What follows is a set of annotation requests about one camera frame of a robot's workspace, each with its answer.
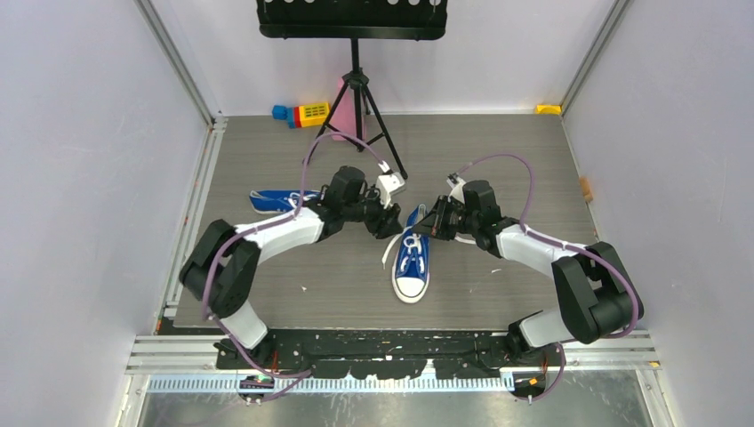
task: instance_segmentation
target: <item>gray wooden floor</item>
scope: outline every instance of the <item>gray wooden floor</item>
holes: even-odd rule
[[[367,128],[377,129],[369,120]],[[594,241],[559,117],[387,116],[385,122],[409,173],[407,190],[397,197],[402,221],[420,202],[432,206],[448,192],[449,173],[477,157],[508,151],[527,158],[536,173],[529,225],[574,242]],[[298,188],[301,159],[316,132],[290,130],[270,117],[231,118],[200,232],[218,218],[232,224],[262,219],[251,208],[251,189]],[[374,147],[397,170],[384,140]],[[341,141],[326,142],[313,158],[309,187],[329,183],[341,165],[359,167],[368,179],[379,172],[368,153]],[[528,177],[516,160],[494,159],[464,177],[488,180],[503,214],[520,215]],[[430,241],[427,293],[416,304],[404,304],[393,293],[389,269],[381,266],[386,244],[372,238],[363,224],[346,224],[316,246],[298,247],[262,264],[252,305],[270,327],[501,329],[556,304],[552,282],[533,270],[475,246],[437,240]],[[188,292],[182,294],[175,325],[205,325],[199,303]]]

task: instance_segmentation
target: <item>yellow object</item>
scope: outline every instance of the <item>yellow object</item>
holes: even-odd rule
[[[559,105],[540,104],[534,107],[534,114],[557,114],[560,115],[562,109]]]
[[[319,102],[318,104],[308,104],[296,107],[296,113],[301,121],[300,127],[320,126],[325,122],[327,115],[330,114],[330,103]]]

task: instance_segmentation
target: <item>black stand top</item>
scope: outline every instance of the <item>black stand top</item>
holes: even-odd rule
[[[447,0],[257,0],[260,32],[270,38],[437,40],[446,8]]]

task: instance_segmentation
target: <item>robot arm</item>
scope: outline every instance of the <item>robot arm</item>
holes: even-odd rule
[[[540,311],[509,326],[506,338],[512,357],[553,342],[591,343],[629,324],[631,300],[620,281],[600,265],[568,247],[602,257],[628,277],[615,249],[605,242],[572,244],[539,232],[532,233],[515,218],[501,215],[487,181],[465,182],[451,175],[449,196],[441,196],[413,231],[442,240],[470,234],[477,246],[498,258],[520,262],[554,281],[556,308]],[[591,281],[601,282],[592,289]],[[641,301],[639,318],[643,316]]]
[[[267,334],[248,301],[257,266],[296,246],[320,242],[340,231],[345,222],[363,222],[376,238],[388,238],[403,231],[398,222],[400,206],[392,198],[405,187],[400,175],[383,169],[377,182],[367,188],[364,173],[343,166],[318,199],[305,202],[299,215],[287,222],[284,213],[253,224],[231,226],[212,222],[199,239],[180,271],[180,282],[202,301],[210,265],[220,247],[236,234],[250,232],[224,254],[227,264],[219,266],[210,290],[213,315],[246,348],[254,348]]]

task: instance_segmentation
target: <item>pink object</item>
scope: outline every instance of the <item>pink object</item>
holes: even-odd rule
[[[338,80],[338,92],[345,85],[343,79]],[[364,121],[364,109],[361,109],[361,123],[364,140],[366,140],[366,123]],[[353,91],[348,89],[341,99],[341,103],[338,104],[338,108],[333,112],[333,118],[330,119],[330,124],[343,133],[356,136],[356,111],[353,107]],[[333,136],[334,140],[343,141],[345,138],[342,136]]]

